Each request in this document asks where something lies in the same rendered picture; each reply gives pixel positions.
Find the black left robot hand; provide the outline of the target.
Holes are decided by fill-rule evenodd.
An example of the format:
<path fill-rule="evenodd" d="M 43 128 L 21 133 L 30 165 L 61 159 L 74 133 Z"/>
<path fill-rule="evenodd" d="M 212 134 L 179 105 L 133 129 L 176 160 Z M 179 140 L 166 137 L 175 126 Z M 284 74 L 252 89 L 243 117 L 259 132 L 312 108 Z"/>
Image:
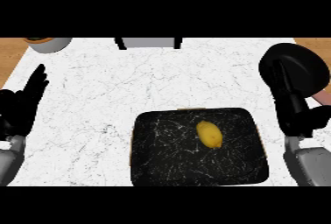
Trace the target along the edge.
<path fill-rule="evenodd" d="M 48 84 L 46 66 L 40 64 L 23 90 L 0 89 L 0 141 L 29 136 Z"/>

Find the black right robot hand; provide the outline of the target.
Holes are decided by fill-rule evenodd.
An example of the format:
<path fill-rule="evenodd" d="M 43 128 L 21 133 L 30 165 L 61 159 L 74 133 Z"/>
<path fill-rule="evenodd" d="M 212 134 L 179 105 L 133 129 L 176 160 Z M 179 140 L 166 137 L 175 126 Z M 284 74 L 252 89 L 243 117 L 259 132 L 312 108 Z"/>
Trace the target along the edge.
<path fill-rule="evenodd" d="M 289 137 L 314 137 L 314 130 L 323 129 L 331 119 L 331 105 L 309 108 L 306 99 L 295 89 L 286 65 L 274 61 L 274 80 L 271 88 L 280 128 Z"/>

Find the grey plant pot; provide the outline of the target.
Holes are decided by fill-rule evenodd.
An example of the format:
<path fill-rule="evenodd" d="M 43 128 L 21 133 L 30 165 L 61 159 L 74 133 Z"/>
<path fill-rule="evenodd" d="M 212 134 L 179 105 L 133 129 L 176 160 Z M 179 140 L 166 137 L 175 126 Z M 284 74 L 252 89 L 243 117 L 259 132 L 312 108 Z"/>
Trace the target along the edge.
<path fill-rule="evenodd" d="M 24 38 L 39 53 L 57 53 L 68 46 L 71 40 L 73 38 Z"/>

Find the yellow lemon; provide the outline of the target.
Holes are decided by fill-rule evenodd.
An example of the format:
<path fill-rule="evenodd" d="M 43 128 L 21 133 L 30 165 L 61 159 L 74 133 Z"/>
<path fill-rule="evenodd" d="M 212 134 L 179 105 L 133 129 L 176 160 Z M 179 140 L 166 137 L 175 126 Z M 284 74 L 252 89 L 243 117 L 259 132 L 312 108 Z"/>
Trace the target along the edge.
<path fill-rule="evenodd" d="M 209 148 L 221 148 L 224 145 L 224 133 L 212 122 L 201 121 L 197 124 L 197 133 L 203 144 Z"/>

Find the black marbled tray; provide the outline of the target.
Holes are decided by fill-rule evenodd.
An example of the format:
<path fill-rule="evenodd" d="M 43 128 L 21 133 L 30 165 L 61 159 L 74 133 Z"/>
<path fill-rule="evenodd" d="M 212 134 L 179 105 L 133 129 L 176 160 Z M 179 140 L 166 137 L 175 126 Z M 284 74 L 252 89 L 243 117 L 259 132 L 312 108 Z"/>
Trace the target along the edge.
<path fill-rule="evenodd" d="M 222 146 L 210 148 L 197 124 L 213 123 Z M 269 178 L 255 119 L 244 108 L 151 111 L 135 121 L 131 180 L 135 186 L 234 186 Z"/>

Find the grey appliance with black legs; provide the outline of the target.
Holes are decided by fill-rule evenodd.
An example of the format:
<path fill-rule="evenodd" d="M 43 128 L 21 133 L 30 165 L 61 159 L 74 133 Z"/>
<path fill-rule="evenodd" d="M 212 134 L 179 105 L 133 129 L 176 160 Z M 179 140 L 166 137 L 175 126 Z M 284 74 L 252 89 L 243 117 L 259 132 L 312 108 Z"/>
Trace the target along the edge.
<path fill-rule="evenodd" d="M 142 47 L 182 48 L 182 38 L 114 38 L 120 50 Z"/>

